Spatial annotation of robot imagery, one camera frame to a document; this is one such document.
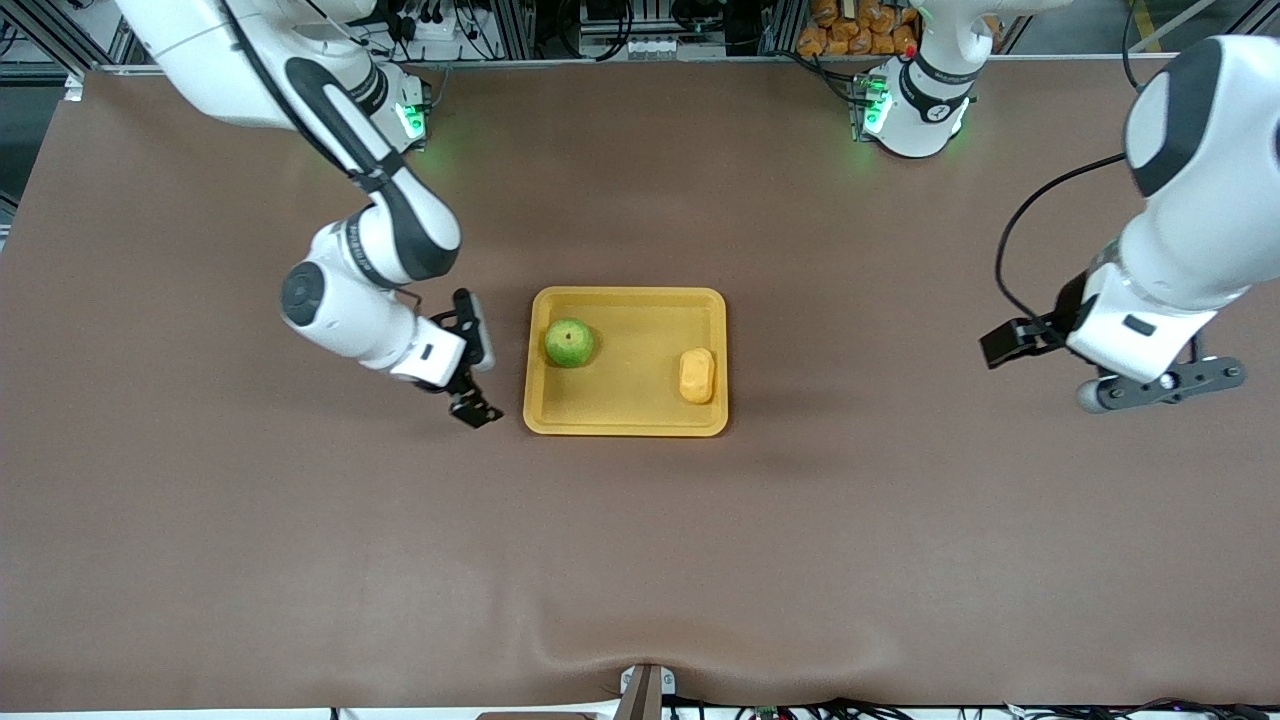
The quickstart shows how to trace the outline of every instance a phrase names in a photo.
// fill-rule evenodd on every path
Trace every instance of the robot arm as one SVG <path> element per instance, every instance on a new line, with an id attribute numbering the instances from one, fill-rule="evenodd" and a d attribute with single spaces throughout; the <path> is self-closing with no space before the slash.
<path id="1" fill-rule="evenodd" d="M 867 133 L 905 158 L 927 158 L 960 132 L 969 88 L 991 56 L 984 15 L 1033 14 L 1071 0 L 911 0 L 924 18 L 915 56 L 893 58 L 873 74 L 884 76 L 888 101 Z"/>
<path id="2" fill-rule="evenodd" d="M 311 252 L 289 272 L 280 297 L 285 323 L 366 368 L 449 392 L 451 413 L 472 427 L 500 418 L 471 382 L 471 369 L 493 360 L 476 299 L 458 291 L 454 310 L 429 320 L 394 297 L 402 286 L 451 269 L 461 229 L 399 155 L 413 141 L 413 126 L 378 122 L 401 114 L 384 111 L 398 105 L 389 101 L 388 68 L 333 37 L 326 24 L 300 31 L 297 5 L 285 0 L 119 5 L 197 109 L 239 124 L 296 128 L 369 195 L 371 205 L 316 233 Z M 366 86 L 372 95 L 361 100 Z M 442 327 L 445 320 L 453 323 Z"/>
<path id="3" fill-rule="evenodd" d="M 1124 141 L 1147 208 L 1041 319 L 1101 369 L 1080 395 L 1094 411 L 1243 382 L 1231 359 L 1178 356 L 1222 307 L 1280 277 L 1280 42 L 1189 47 L 1139 95 Z M 1038 346 L 1034 323 L 1018 323 L 983 340 L 992 368 L 1053 350 Z"/>

